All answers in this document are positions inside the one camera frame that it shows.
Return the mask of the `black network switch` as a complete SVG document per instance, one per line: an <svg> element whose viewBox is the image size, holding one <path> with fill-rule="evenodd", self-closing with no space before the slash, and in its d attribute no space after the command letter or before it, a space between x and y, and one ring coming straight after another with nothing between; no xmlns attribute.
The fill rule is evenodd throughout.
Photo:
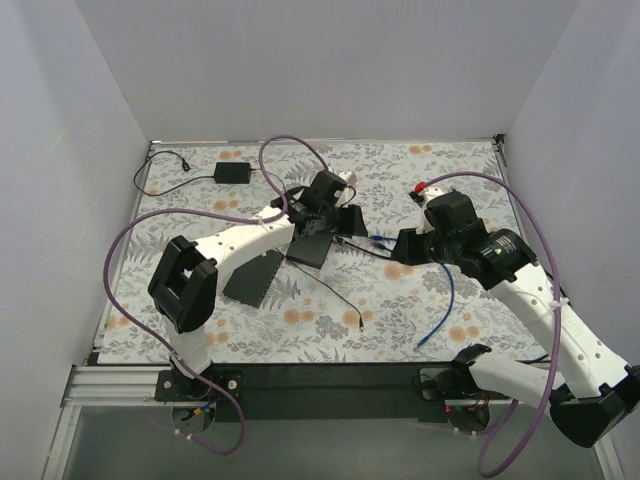
<svg viewBox="0 0 640 480"><path fill-rule="evenodd" d="M299 237L289 245L286 258L295 263L320 269L326 260L332 241L333 237L328 234Z"/></svg>
<svg viewBox="0 0 640 480"><path fill-rule="evenodd" d="M269 250L243 264L232 273L223 294L231 300L259 308L283 258L279 251Z"/></svg>

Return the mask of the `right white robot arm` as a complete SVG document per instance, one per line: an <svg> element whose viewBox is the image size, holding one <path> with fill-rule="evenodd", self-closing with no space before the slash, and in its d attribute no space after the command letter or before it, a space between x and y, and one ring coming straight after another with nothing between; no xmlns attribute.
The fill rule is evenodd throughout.
<svg viewBox="0 0 640 480"><path fill-rule="evenodd" d="M536 255L512 230L488 232L471 199L421 187L417 228L403 229L392 257L405 265L447 263L477 280L533 335L558 368L545 411L573 443L589 448L639 404L639 369L608 348L564 296L556 295Z"/></svg>

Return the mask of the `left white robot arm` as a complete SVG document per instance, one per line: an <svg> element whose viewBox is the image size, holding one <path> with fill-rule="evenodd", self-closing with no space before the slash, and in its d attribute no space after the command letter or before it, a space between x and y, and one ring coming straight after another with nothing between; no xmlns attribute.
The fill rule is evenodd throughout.
<svg viewBox="0 0 640 480"><path fill-rule="evenodd" d="M205 323L215 308L217 291L237 268L278 247L304 238L367 236L355 192L356 174L323 170L309 186L288 190L264 207L247 225L189 241L177 236L166 246L148 286L165 317L170 362L189 379L212 361Z"/></svg>

